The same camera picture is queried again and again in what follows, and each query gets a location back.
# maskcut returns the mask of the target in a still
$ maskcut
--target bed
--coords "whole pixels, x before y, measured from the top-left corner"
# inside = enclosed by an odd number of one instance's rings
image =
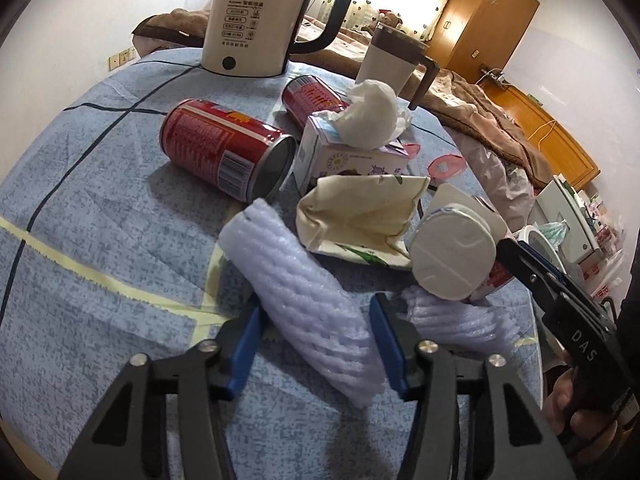
[[[201,47],[208,17],[208,10],[184,9],[150,16],[133,31],[133,44],[141,57],[157,50]],[[324,23],[306,16],[298,41],[310,41],[323,29]],[[291,59],[356,79],[369,38],[341,28],[327,48],[311,54],[293,54]],[[422,70],[418,66],[400,97],[411,100]],[[544,189],[553,172],[546,157],[513,119],[479,86],[449,70],[440,70],[418,105],[434,114],[445,127],[509,228],[516,232],[525,226],[534,203],[534,189]]]
[[[353,84],[298,63],[280,77],[224,78],[203,70],[200,56],[156,52],[97,84],[0,186],[0,411],[55,469],[131,355],[185,351],[251,292],[216,245],[242,205],[169,163],[158,145],[164,115],[185,98],[206,98],[299,135],[280,101],[290,79],[315,74],[340,93]],[[426,110],[414,112],[413,136],[418,168],[457,152]],[[483,194],[470,171],[463,189]],[[289,177],[273,200],[292,229],[299,198]],[[395,297],[414,282],[408,272],[318,260],[364,310],[373,293]],[[508,358],[542,402],[529,293],[511,282],[488,301],[516,319],[521,338]],[[388,385],[357,410],[277,335],[261,343],[240,399],[223,407],[239,479],[392,478],[413,414]],[[177,473],[175,419],[169,426]]]

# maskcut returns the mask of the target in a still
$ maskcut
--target red can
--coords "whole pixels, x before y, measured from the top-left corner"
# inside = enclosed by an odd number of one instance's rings
[[[203,99],[169,112],[160,147],[178,166],[247,203],[279,190],[296,154],[290,135]]]
[[[282,104],[301,130],[313,112],[341,112],[349,106],[314,75],[301,75],[290,81],[282,91]]]

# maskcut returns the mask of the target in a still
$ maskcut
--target human hand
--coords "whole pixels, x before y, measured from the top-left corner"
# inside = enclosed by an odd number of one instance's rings
[[[573,369],[562,374],[554,384],[553,392],[542,405],[542,414],[556,435],[561,434],[566,425],[563,410],[574,396],[573,376]],[[606,412],[578,410],[571,418],[571,429],[577,436],[589,440],[609,424],[610,418],[611,416]],[[574,465],[585,466],[595,462],[612,443],[617,428],[618,423],[615,421],[593,444],[573,457]]]

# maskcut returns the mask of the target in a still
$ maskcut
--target wall socket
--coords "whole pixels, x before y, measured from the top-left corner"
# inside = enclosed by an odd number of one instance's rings
[[[134,46],[131,46],[128,49],[123,50],[122,52],[119,52],[117,54],[113,54],[113,56],[109,56],[109,59],[107,60],[107,67],[109,69],[109,72],[117,69],[117,67],[119,66],[127,64],[129,61],[132,61],[137,57],[138,53]]]
[[[113,56],[109,56],[109,59],[107,60],[107,67],[109,69],[109,72],[111,72],[111,70],[116,70],[117,67],[120,66],[120,54],[114,54]]]

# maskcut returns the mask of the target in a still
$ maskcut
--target white travel mug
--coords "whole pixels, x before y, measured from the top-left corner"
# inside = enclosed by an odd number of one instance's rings
[[[425,48],[423,43],[401,30],[379,23],[358,71],[356,84],[365,79],[382,81],[399,95],[411,74],[421,64],[426,71],[409,102],[409,110],[415,110],[440,71],[439,65],[424,55]]]

